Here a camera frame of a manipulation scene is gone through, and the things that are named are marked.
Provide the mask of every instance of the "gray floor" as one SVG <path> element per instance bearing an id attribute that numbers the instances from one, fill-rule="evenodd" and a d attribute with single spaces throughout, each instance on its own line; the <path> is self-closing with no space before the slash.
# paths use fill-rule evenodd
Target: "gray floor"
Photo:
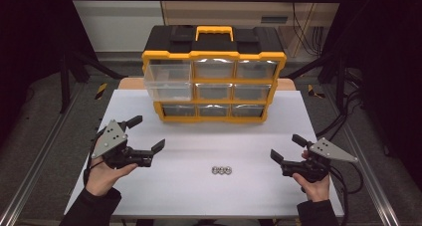
<path id="1" fill-rule="evenodd" d="M 119 73 L 139 75 L 140 69 L 131 65 L 120 66 Z M 86 84 L 72 81 L 72 89 L 82 89 L 72 110 L 41 168 L 40 177 L 35 184 L 16 225 L 57 225 L 70 198 L 70 193 L 81 172 L 82 166 L 103 117 L 112 90 L 118 81 L 90 69 L 91 78 Z M 95 100 L 97 90 L 107 83 L 105 93 Z M 296 80 L 297 89 L 303 93 L 315 132 L 321 131 L 336 117 L 335 110 L 328 98 L 310 97 L 308 85 L 313 84 L 317 92 L 333 91 L 333 85 L 319 86 L 315 78 L 305 77 Z M 347 85 L 346 91 L 353 91 Z M 28 91 L 28 100 L 22 107 L 21 115 L 14 125 L 8 140 L 0 148 L 0 210 L 9 205 L 15 192 L 23 182 L 38 152 L 43 148 L 50 130 L 60 116 L 61 91 L 60 76 L 54 74 L 34 83 Z M 357 106 L 347 123 L 361 147 L 388 202 L 391 204 L 401 225 L 422 225 L 422 194 L 404 169 L 401 161 L 387 157 L 383 143 L 367 112 Z M 343 130 L 333 142 L 349 150 L 349 140 Z M 348 164 L 334 164 L 343 174 L 349 190 L 358 186 L 358 177 Z M 374 206 L 371 194 L 363 188 L 349 195 L 348 225 L 383 225 Z M 296 225 L 294 220 L 283 220 L 280 225 Z"/>

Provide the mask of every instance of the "white table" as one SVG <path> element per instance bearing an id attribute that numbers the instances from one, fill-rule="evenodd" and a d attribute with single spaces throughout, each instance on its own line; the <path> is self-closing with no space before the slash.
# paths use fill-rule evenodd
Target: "white table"
<path id="1" fill-rule="evenodd" d="M 306 201 L 300 186 L 282 175 L 270 158 L 274 149 L 286 160 L 301 161 L 297 133 L 317 141 L 301 93 L 276 91 L 264 123 L 164 123 L 145 90 L 115 90 L 102 122 L 143 122 L 128 129 L 128 145 L 150 149 L 165 138 L 150 168 L 138 168 L 114 186 L 122 200 L 113 215 L 124 218 L 282 218 L 297 216 Z M 230 166 L 230 175 L 213 174 L 213 166 Z M 83 189 L 82 175 L 66 208 Z M 335 190 L 334 213 L 343 211 Z"/>

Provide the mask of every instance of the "black cable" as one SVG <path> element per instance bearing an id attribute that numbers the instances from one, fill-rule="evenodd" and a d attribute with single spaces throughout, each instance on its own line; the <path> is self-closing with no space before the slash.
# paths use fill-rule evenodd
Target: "black cable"
<path id="1" fill-rule="evenodd" d="M 293 30 L 295 31 L 296 36 L 298 37 L 299 41 L 301 42 L 302 46 L 304 47 L 305 51 L 307 51 L 308 54 L 316 56 L 317 54 L 315 53 L 315 50 L 313 48 L 311 48 L 310 43 L 307 40 L 307 36 L 305 36 L 304 34 L 304 30 L 302 29 L 301 24 L 299 23 L 298 18 L 296 17 L 296 8 L 295 8 L 295 2 L 292 2 L 292 6 L 293 6 Z M 308 51 L 307 46 L 305 46 L 304 42 L 302 41 L 302 38 L 299 36 L 298 32 L 296 31 L 296 27 L 295 27 L 295 22 L 298 23 L 298 27 L 300 28 L 300 30 L 302 31 L 302 36 L 304 36 L 305 42 L 308 45 L 308 48 L 312 50 L 313 53 L 310 53 Z"/>
<path id="2" fill-rule="evenodd" d="M 104 161 L 102 160 L 102 161 L 100 161 L 100 162 L 96 163 L 95 165 L 91 166 L 91 167 L 90 167 L 90 169 L 93 169 L 94 167 L 96 167 L 97 165 L 99 165 L 99 164 L 101 164 L 101 163 L 104 163 Z"/>
<path id="3" fill-rule="evenodd" d="M 84 170 L 84 184 L 87 184 L 88 178 L 90 177 L 90 172 L 91 172 L 91 169 L 92 169 L 91 168 L 91 162 L 93 160 L 92 156 L 93 156 L 94 149 L 96 148 L 97 141 L 99 140 L 100 136 L 103 135 L 103 133 L 105 132 L 105 130 L 106 130 L 105 127 L 102 130 L 100 130 L 96 134 L 96 137 L 93 139 L 93 143 L 91 144 L 90 153 L 88 155 L 87 167 Z"/>
<path id="4" fill-rule="evenodd" d="M 347 116 L 348 116 L 348 105 L 349 103 L 351 103 L 352 101 L 354 101 L 358 96 L 355 96 L 356 94 L 359 93 L 359 90 L 353 91 L 352 93 L 350 93 L 347 97 L 346 103 L 344 105 L 344 113 L 339 114 L 335 120 L 326 128 L 324 128 L 323 130 L 321 130 L 320 132 L 316 133 L 316 137 L 320 137 L 324 134 L 326 134 L 327 132 L 329 132 L 332 128 L 334 128 L 336 125 L 338 125 L 340 123 L 340 127 L 335 131 L 335 134 L 333 134 L 330 138 L 330 140 L 333 139 L 333 137 L 336 135 L 336 133 L 339 131 L 339 129 L 344 125 L 345 121 L 347 120 Z"/>
<path id="5" fill-rule="evenodd" d="M 334 169 L 335 172 L 338 174 L 338 176 L 340 176 L 341 180 L 344 180 L 344 177 L 342 176 L 342 174 L 340 173 L 340 171 L 337 168 L 335 168 L 334 166 L 331 166 L 331 169 Z"/>
<path id="6" fill-rule="evenodd" d="M 327 132 L 329 132 L 333 127 L 335 127 L 337 124 L 339 124 L 340 122 L 342 122 L 343 118 L 344 118 L 344 115 L 343 114 L 339 114 L 337 116 L 337 118 L 329 126 L 327 126 L 326 128 L 324 128 L 320 132 L 316 133 L 316 137 L 320 137 L 320 136 L 326 134 Z"/>
<path id="7" fill-rule="evenodd" d="M 329 141 L 332 141 L 334 139 L 334 137 L 338 134 L 338 132 L 340 131 L 340 129 L 342 128 L 342 126 L 345 124 L 345 122 L 347 121 L 347 118 L 349 115 L 351 115 L 354 112 L 354 109 L 359 106 L 361 104 L 361 102 L 359 102 L 357 105 L 355 105 L 352 110 L 351 113 L 348 113 L 348 105 L 354 101 L 355 99 L 359 98 L 359 95 L 357 96 L 353 96 L 354 94 L 358 94 L 359 90 L 356 90 L 354 92 L 352 92 L 348 97 L 347 97 L 347 101 L 346 104 L 344 106 L 344 118 L 342 123 L 338 126 L 338 128 L 335 130 L 335 132 L 332 134 L 332 136 L 329 138 Z"/>
<path id="8" fill-rule="evenodd" d="M 329 170 L 329 173 L 334 176 L 342 185 L 342 195 L 343 195 L 343 207 L 344 207 L 344 216 L 343 220 L 341 221 L 341 226 L 345 226 L 347 224 L 348 220 L 348 194 L 347 194 L 347 186 L 345 185 L 344 181 L 341 179 L 341 177 L 336 174 L 333 170 Z"/>
<path id="9" fill-rule="evenodd" d="M 319 56 L 317 48 L 317 27 L 313 29 L 313 48 L 316 49 L 316 54 Z"/>
<path id="10" fill-rule="evenodd" d="M 322 55 L 323 26 L 319 29 L 319 55 Z"/>
<path id="11" fill-rule="evenodd" d="M 342 33 L 347 32 L 351 27 L 352 24 L 354 23 L 355 19 L 360 15 L 360 13 L 363 11 L 363 9 L 365 9 L 366 5 L 369 3 L 370 0 L 366 0 L 365 3 L 363 4 L 363 6 L 358 10 L 358 12 L 354 15 L 353 19 L 351 21 L 349 21 L 349 23 L 347 24 L 347 26 L 344 28 Z M 342 46 L 337 46 L 337 43 L 334 44 L 334 48 L 338 48 L 341 49 Z"/>
<path id="12" fill-rule="evenodd" d="M 357 187 L 357 189 L 348 191 L 347 193 L 348 194 L 355 194 L 355 193 L 359 192 L 363 188 L 363 175 L 362 175 L 362 172 L 359 170 L 359 168 L 357 168 L 357 166 L 355 164 L 353 164 L 353 163 L 350 163 L 350 164 L 351 164 L 351 166 L 353 166 L 353 168 L 359 174 L 360 183 L 359 183 L 359 187 Z"/>

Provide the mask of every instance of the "hand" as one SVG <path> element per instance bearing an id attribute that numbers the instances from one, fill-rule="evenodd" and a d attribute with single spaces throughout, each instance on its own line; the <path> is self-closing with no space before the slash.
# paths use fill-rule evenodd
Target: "hand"
<path id="1" fill-rule="evenodd" d="M 308 158 L 308 151 L 302 154 L 304 159 Z M 309 183 L 300 174 L 294 173 L 293 179 L 305 190 L 308 200 L 320 202 L 329 199 L 329 174 L 321 181 Z"/>
<path id="2" fill-rule="evenodd" d="M 103 161 L 102 157 L 93 159 L 91 166 Z M 121 177 L 130 174 L 137 168 L 137 164 L 130 164 L 120 169 L 112 169 L 105 162 L 100 163 L 91 169 L 90 177 L 86 185 L 86 190 L 94 196 L 103 196 L 108 193 L 112 186 Z"/>

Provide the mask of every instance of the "yellow organizer frame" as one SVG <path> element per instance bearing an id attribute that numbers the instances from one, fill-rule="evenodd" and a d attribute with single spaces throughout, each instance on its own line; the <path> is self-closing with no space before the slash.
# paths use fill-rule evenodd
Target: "yellow organizer frame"
<path id="1" fill-rule="evenodd" d="M 199 122 L 199 121 L 226 121 L 233 123 L 246 123 L 246 122 L 263 122 L 268 116 L 268 107 L 273 101 L 274 93 L 278 85 L 278 77 L 280 71 L 286 64 L 287 57 L 284 52 L 262 52 L 260 54 L 240 54 L 238 52 L 221 52 L 221 51 L 191 51 L 190 53 L 169 53 L 168 51 L 144 51 L 142 54 L 143 59 L 143 72 L 146 73 L 147 66 L 151 60 L 188 60 L 191 62 L 191 82 L 192 86 L 196 84 L 244 84 L 244 85 L 271 85 L 267 99 L 265 101 L 245 101 L 233 100 L 234 88 L 230 100 L 199 100 L 197 98 L 196 88 L 192 87 L 192 100 L 191 101 L 165 101 L 153 102 L 154 109 L 159 118 L 163 121 L 173 122 Z M 225 59 L 234 61 L 234 68 L 232 78 L 230 79 L 208 79 L 196 78 L 195 68 L 193 62 L 202 59 Z M 234 78 L 237 71 L 238 61 L 277 61 L 279 62 L 274 70 L 271 79 L 236 79 Z M 169 116 L 164 115 L 163 104 L 180 104 L 180 105 L 195 105 L 195 116 Z M 231 116 L 231 108 L 228 108 L 226 116 L 201 116 L 197 105 L 201 104 L 215 104 L 215 105 L 262 105 L 263 113 L 259 117 L 253 116 Z"/>

